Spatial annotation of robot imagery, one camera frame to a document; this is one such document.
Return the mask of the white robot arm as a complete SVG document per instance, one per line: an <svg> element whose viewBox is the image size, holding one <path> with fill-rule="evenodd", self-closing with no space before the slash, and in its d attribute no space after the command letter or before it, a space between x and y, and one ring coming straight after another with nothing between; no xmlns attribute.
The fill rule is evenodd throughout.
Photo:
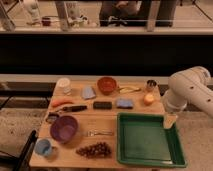
<svg viewBox="0 0 213 171"><path fill-rule="evenodd" d="M207 87L211 81L210 72L201 66L192 67L172 74L168 89L162 96L166 114L163 127L170 129L176 122L177 112L183 111L188 103L213 118L213 90Z"/></svg>

